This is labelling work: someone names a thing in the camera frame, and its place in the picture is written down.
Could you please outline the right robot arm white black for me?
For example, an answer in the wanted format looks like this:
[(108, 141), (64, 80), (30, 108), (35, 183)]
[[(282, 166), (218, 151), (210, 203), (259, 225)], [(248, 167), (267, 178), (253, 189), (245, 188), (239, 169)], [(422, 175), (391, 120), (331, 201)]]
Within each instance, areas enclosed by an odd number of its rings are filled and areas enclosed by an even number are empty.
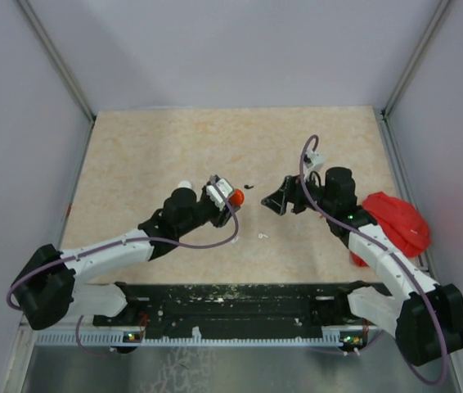
[(287, 176), (261, 200), (277, 215), (317, 210), (331, 233), (380, 278), (383, 295), (357, 281), (335, 295), (335, 314), (343, 323), (359, 318), (391, 335), (406, 361), (421, 366), (463, 349), (463, 295), (453, 284), (441, 285), (421, 272), (389, 240), (376, 218), (357, 202), (350, 169), (326, 171), (324, 183)]

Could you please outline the orange earbud charging case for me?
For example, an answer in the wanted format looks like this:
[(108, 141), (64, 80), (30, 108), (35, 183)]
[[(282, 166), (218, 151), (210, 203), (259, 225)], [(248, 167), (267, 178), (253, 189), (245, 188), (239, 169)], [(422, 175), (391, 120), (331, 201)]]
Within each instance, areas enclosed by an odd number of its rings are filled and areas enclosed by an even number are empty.
[(245, 201), (245, 195), (240, 189), (236, 189), (228, 200), (233, 206), (240, 207)]

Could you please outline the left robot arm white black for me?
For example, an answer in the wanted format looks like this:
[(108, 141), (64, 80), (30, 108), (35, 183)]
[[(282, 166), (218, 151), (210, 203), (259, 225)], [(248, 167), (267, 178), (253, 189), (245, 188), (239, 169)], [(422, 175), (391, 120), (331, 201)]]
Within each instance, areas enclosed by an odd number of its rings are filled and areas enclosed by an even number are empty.
[(224, 178), (210, 180), (200, 194), (181, 183), (148, 220), (123, 235), (71, 250), (40, 246), (11, 284), (7, 305), (21, 311), (35, 331), (66, 318), (96, 315), (134, 323), (140, 305), (122, 284), (93, 279), (187, 247), (182, 237), (206, 224), (221, 228), (236, 220), (243, 202), (243, 192)]

